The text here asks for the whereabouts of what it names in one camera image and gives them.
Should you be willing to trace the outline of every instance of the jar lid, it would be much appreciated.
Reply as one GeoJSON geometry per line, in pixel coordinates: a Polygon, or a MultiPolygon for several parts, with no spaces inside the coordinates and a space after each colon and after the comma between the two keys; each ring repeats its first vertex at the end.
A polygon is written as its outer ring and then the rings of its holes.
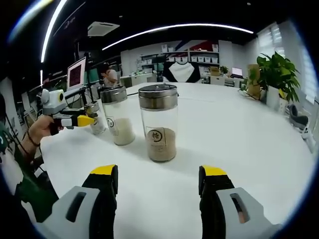
{"type": "Polygon", "coordinates": [[[99,104],[95,101],[84,106],[84,110],[87,114],[92,114],[100,109],[99,104]]]}
{"type": "Polygon", "coordinates": [[[177,87],[174,85],[158,84],[144,86],[139,89],[139,96],[145,98],[160,98],[177,95],[177,87]]]}
{"type": "Polygon", "coordinates": [[[104,104],[124,101],[128,98],[124,86],[107,89],[101,92],[101,100],[104,104]]]}
{"type": "Polygon", "coordinates": [[[140,107],[146,110],[169,110],[177,106],[177,87],[158,84],[139,89],[140,107]]]}

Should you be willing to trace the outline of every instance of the person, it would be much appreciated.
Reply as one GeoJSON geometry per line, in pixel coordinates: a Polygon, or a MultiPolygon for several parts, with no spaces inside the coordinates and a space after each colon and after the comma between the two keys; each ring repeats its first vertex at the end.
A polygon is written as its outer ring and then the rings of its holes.
{"type": "Polygon", "coordinates": [[[103,76],[104,84],[107,87],[118,85],[118,75],[115,70],[110,68],[109,64],[103,65],[101,76],[103,76]]]}
{"type": "MultiPolygon", "coordinates": [[[[27,130],[21,143],[5,127],[7,115],[0,93],[0,182],[1,200],[14,204],[16,213],[32,222],[43,222],[58,200],[53,188],[44,187],[31,169],[36,149],[44,137],[50,136],[53,118],[40,116],[27,130]]],[[[14,220],[14,213],[7,215],[14,220]]]]}

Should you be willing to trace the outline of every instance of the storage box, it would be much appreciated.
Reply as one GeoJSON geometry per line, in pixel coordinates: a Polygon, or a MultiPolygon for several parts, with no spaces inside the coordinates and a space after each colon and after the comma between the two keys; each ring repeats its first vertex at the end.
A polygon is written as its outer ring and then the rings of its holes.
{"type": "Polygon", "coordinates": [[[213,52],[219,52],[218,44],[212,44],[213,52]]]}
{"type": "Polygon", "coordinates": [[[175,61],[181,63],[181,57],[175,57],[175,61]]]}
{"type": "Polygon", "coordinates": [[[211,66],[211,67],[209,67],[209,70],[210,70],[211,76],[219,76],[220,75],[219,67],[217,67],[217,66],[211,66]]]}
{"type": "Polygon", "coordinates": [[[164,44],[161,46],[161,51],[162,52],[167,52],[167,44],[164,44]]]}
{"type": "Polygon", "coordinates": [[[212,62],[212,63],[215,63],[215,64],[218,64],[218,58],[212,57],[212,58],[211,58],[211,62],[212,62]]]}

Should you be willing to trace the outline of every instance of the office room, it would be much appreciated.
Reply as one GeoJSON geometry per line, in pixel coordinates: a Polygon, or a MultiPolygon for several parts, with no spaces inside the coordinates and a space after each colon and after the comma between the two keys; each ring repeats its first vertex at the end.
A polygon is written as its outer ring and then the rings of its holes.
{"type": "Polygon", "coordinates": [[[10,207],[16,198],[25,230],[45,238],[291,233],[318,176],[307,31],[281,3],[157,4],[11,4],[10,207]]]}

